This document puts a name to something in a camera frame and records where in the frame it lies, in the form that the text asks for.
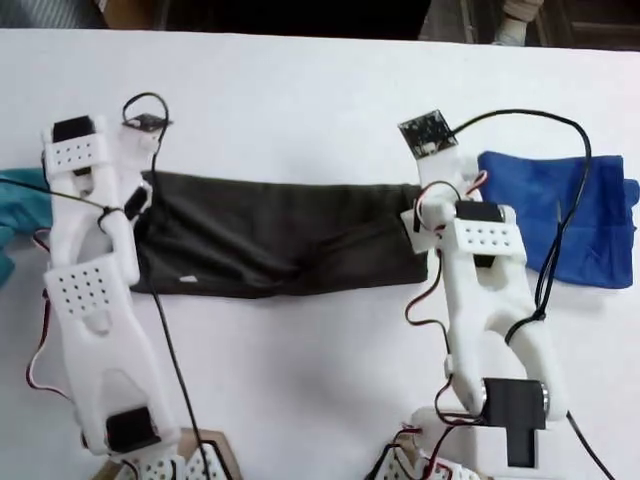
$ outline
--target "blue cloth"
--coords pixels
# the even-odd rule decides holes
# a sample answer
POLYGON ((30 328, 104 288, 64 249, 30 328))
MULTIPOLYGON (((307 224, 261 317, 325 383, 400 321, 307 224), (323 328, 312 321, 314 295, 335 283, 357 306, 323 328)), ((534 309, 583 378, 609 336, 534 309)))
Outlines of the blue cloth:
MULTIPOLYGON (((527 266, 540 271, 562 216, 573 204, 584 157, 527 160, 485 152, 478 166, 489 172, 483 199, 511 205, 527 251, 527 266)), ((636 180, 626 180, 620 156, 594 157, 578 210, 565 232, 556 278, 578 285, 625 288, 633 284, 636 180)))
MULTIPOLYGON (((47 188, 41 168, 0 171, 0 178, 47 188)), ((0 287, 13 272, 14 264, 4 247, 16 233, 31 235, 39 228, 51 228, 51 198, 16 185, 0 183, 0 287)))

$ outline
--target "robotic arm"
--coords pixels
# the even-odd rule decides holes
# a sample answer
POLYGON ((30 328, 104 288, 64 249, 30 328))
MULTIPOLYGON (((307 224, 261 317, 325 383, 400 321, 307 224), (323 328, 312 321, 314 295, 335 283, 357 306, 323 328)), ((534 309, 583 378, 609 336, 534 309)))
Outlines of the robotic arm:
MULTIPOLYGON (((448 170, 444 178, 459 184, 464 171, 457 142, 439 112, 400 128, 414 131, 405 138, 418 152, 425 192, 418 199, 417 218, 411 211, 403 219, 416 252, 435 248, 442 262, 451 350, 445 376, 465 410, 479 420, 452 431, 449 444, 456 448, 444 456, 493 478, 560 478, 553 425, 567 415, 567 395, 547 325, 527 324, 509 342, 525 367, 526 380, 483 378, 480 369, 484 332, 505 337, 536 309, 515 212, 482 202, 479 195, 479 201, 462 198, 452 185, 430 183, 433 172, 448 170)), ((424 451, 434 449, 446 427, 437 413, 427 407, 412 417, 412 425, 422 432, 416 443, 424 451)))
POLYGON ((45 283, 60 321, 77 420, 96 455, 144 456, 177 444, 149 339, 135 317, 129 286, 139 279, 133 232, 102 119, 80 117, 44 132, 52 197, 51 265, 45 283), (88 255, 100 229, 109 253, 88 255))

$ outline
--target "white backdrop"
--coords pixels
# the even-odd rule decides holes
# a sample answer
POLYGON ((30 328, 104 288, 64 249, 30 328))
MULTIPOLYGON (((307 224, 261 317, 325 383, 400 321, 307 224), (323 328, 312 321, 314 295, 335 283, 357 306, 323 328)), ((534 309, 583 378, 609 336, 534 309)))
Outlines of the white backdrop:
MULTIPOLYGON (((0 72, 0 168, 37 166, 39 132, 52 122, 86 113, 118 122, 126 99, 152 90, 175 120, 159 166, 176 172, 313 184, 417 182, 399 122, 440 108, 455 126, 488 110, 522 107, 579 121, 595 154, 623 155, 627 177, 640 177, 635 53, 14 30, 0 31, 0 72)), ((489 120, 459 140, 478 153, 582 153, 574 131, 531 118, 489 120)), ((46 259, 24 244, 15 250, 18 269, 0 291, 0 464, 7 478, 87 478, 102 459, 81 450, 71 407, 24 384, 39 336, 46 259)), ((420 290, 258 301, 165 297, 200 425, 227 434, 249 480, 362 478, 399 422, 431 404, 444 380, 437 329, 410 328, 402 318, 420 290)), ((153 304, 135 300, 187 425, 153 304)), ((446 318, 441 289, 424 311, 446 318)), ((549 307, 571 409, 619 479, 640 469, 639 311, 636 286, 557 284, 549 307)), ((486 345, 487 373, 520 372, 498 339, 486 345)), ((38 372, 44 380, 64 382, 59 349, 54 329, 38 372)), ((601 478, 565 433, 564 460, 574 466, 568 478, 601 478)))

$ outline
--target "black cloth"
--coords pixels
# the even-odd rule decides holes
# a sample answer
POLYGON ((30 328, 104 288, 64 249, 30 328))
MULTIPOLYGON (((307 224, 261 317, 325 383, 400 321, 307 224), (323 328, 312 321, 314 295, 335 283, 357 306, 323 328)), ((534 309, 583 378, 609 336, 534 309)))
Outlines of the black cloth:
MULTIPOLYGON (((157 176, 162 198, 154 189, 135 234, 159 293, 259 298, 426 278, 400 220, 418 186, 157 176)), ((144 282, 134 290, 148 293, 144 282)))

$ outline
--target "hole pattern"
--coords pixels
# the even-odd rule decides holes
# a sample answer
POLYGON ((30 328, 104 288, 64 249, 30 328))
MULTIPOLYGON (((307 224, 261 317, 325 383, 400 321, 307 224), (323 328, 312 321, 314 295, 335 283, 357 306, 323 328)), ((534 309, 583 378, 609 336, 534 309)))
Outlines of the hole pattern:
POLYGON ((82 268, 68 275, 56 277, 58 298, 66 305, 69 315, 90 315, 110 305, 109 282, 100 268, 82 268))
POLYGON ((95 162, 98 155, 98 143, 94 140, 67 140, 55 150, 51 150, 53 158, 47 159, 52 170, 76 170, 88 167, 95 162))
POLYGON ((462 222, 464 224, 456 230, 461 248, 467 246, 467 250, 485 255, 509 255, 517 251, 514 250, 519 243, 515 241, 515 236, 519 235, 517 229, 492 226, 490 222, 462 222))

